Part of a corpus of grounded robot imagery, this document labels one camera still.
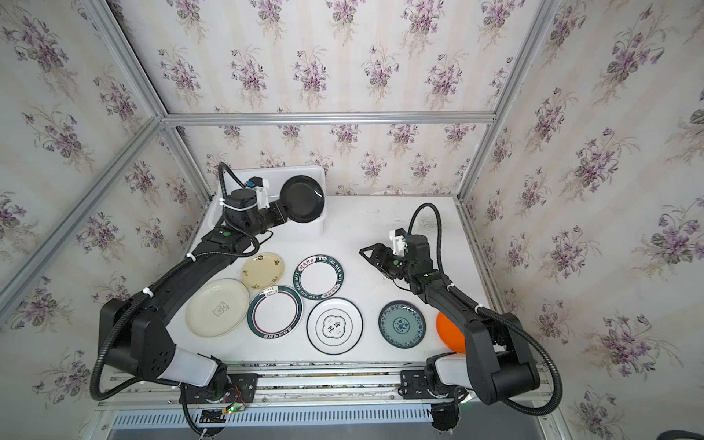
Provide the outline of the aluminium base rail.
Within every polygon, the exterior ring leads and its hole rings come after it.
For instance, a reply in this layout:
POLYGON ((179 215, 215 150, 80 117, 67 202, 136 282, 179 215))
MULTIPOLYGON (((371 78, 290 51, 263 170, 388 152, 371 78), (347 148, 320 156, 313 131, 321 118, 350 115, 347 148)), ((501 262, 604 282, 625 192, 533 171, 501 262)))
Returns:
MULTIPOLYGON (((313 406, 346 404, 392 404, 444 402, 428 391, 425 361, 403 363, 284 363, 230 364, 233 390, 225 398, 234 401, 236 392, 247 408, 264 406, 313 406)), ((553 383, 540 362, 541 385, 537 390, 513 398, 517 403, 546 403, 553 383)), ((97 403, 100 409, 176 409, 180 391, 175 385, 141 381, 111 399, 97 403)))

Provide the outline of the white plate black outline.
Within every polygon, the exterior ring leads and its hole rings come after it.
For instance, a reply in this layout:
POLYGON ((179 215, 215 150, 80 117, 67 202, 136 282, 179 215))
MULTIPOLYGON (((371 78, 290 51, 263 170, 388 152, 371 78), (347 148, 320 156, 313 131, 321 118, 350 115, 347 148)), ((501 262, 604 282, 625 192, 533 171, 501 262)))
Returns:
POLYGON ((320 353, 339 356, 355 348, 364 332, 364 320, 359 308, 344 298, 329 298, 319 302, 306 320, 306 334, 311 345, 320 353))

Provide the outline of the teal blue floral plate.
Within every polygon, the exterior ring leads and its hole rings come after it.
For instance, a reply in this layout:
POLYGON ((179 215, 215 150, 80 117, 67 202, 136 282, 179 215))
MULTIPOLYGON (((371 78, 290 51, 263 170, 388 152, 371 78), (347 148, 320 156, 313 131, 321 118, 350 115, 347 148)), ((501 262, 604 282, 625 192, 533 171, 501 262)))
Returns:
POLYGON ((386 304, 379 313, 378 326, 385 341, 401 349, 417 347, 427 328, 422 312, 405 301, 386 304))

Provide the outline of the green red rimmed plate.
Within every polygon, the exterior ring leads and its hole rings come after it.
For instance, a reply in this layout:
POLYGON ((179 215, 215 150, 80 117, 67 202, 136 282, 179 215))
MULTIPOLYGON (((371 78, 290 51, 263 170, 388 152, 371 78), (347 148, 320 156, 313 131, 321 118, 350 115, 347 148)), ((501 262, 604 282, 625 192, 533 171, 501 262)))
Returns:
POLYGON ((256 337, 278 339, 295 330, 303 312, 302 298, 293 288, 275 285, 261 291, 251 301, 247 325, 256 337))

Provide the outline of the large cream plate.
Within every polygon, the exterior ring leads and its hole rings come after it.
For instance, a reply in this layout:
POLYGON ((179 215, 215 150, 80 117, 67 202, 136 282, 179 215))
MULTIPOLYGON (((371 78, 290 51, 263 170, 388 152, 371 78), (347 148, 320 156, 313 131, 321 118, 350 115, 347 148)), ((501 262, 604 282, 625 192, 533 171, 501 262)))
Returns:
POLYGON ((221 337, 246 317, 249 290, 239 280, 212 280, 189 300, 185 322, 198 337, 221 337))

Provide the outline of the aluminium frame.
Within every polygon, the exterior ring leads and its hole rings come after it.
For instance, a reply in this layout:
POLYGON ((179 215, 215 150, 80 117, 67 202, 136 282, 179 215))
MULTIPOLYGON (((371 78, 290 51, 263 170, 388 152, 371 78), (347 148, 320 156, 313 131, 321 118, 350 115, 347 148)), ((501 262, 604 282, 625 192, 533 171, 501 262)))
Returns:
POLYGON ((99 212, 122 260, 134 216, 183 227, 214 165, 305 163, 333 194, 451 194, 554 1, 5 1, 1 310, 69 222, 99 212))

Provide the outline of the small yellow floral plate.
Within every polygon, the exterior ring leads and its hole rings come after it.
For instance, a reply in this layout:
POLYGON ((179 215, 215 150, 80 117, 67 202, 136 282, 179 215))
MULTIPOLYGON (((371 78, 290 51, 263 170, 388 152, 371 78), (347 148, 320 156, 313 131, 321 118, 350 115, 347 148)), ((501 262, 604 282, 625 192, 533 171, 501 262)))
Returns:
POLYGON ((239 280, 252 291, 276 285, 284 275, 285 264, 278 254, 263 252, 249 258, 242 266, 239 280))

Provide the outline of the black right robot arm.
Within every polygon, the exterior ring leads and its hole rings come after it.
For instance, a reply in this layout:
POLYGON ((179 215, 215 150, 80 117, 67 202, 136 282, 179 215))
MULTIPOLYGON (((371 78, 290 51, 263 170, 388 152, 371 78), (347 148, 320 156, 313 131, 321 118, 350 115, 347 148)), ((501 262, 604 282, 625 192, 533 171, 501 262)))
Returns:
POLYGON ((382 243, 363 247, 359 255, 386 278, 402 280, 411 293, 445 315, 465 339, 467 386, 482 403, 507 402, 536 390, 540 377, 533 350, 518 331, 516 316, 498 315, 460 291, 431 258, 428 240, 404 235, 404 251, 382 243))

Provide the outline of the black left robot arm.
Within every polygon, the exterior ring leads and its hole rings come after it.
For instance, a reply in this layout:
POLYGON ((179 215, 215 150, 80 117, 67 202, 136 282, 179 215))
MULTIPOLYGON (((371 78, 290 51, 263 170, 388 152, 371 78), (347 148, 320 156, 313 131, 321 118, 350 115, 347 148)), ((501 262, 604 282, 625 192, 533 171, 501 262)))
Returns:
POLYGON ((238 189, 221 199, 218 223, 191 253, 128 300, 113 299, 100 311, 97 359, 90 381, 97 401, 140 382, 205 388, 223 376, 222 364, 179 348, 168 325, 187 301, 239 259, 257 254, 258 236, 289 219, 282 201, 259 206, 253 190, 238 189))

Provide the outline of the green rim lettered plate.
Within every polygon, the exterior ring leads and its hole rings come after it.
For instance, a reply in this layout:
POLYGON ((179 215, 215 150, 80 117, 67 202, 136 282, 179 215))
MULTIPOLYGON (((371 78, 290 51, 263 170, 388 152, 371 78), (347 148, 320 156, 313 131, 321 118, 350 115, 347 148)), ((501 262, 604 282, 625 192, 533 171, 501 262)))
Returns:
POLYGON ((345 272, 334 257, 317 254, 305 258, 293 272, 293 289, 304 299, 322 301, 336 295, 343 286, 345 272))

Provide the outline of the white plastic bin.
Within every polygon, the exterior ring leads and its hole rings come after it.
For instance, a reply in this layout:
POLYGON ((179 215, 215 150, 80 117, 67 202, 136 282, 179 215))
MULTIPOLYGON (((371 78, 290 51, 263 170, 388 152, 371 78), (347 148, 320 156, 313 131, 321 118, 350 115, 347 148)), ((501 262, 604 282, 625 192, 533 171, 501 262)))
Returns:
MULTIPOLYGON (((235 170, 235 174, 244 182, 251 177, 266 179, 269 182, 269 189, 267 192, 271 202, 279 198, 279 194, 284 183, 297 175, 304 175, 313 178, 321 186, 322 194, 326 197, 326 174, 324 169, 318 165, 235 170)), ((205 223, 209 228, 215 227, 216 220, 218 220, 221 216, 221 205, 219 204, 220 196, 221 191, 217 190, 214 200, 207 209, 205 223)), ((279 225, 273 229, 274 237, 291 240, 319 238, 325 231, 326 215, 327 208, 324 206, 322 214, 320 214, 319 218, 310 223, 302 224, 289 220, 286 224, 279 225)))

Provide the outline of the orange plastic plate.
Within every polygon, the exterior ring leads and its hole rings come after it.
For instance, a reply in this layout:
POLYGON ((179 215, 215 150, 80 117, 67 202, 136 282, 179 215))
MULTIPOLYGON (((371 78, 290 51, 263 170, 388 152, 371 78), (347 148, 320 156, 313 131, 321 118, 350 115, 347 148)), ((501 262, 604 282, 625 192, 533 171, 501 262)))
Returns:
POLYGON ((439 313, 436 317, 436 332, 448 349, 458 354, 466 353, 464 335, 458 327, 442 313, 439 313))

